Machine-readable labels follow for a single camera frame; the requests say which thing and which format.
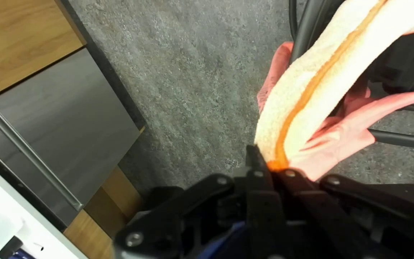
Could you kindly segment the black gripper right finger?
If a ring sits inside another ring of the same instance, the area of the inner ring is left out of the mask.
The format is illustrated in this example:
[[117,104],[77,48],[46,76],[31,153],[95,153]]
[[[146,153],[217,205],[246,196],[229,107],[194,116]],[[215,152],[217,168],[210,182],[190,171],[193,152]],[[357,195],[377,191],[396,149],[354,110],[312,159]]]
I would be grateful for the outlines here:
[[305,207],[342,259],[360,259],[361,251],[355,240],[357,227],[334,198],[296,169],[285,169],[276,176],[289,194]]

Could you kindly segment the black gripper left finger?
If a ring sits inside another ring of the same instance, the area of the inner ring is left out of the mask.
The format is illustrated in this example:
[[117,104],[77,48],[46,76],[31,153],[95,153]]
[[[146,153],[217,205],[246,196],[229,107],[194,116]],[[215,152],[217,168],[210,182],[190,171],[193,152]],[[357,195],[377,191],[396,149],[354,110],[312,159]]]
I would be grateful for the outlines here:
[[256,145],[246,146],[246,221],[253,259],[288,259],[285,215],[272,173]]

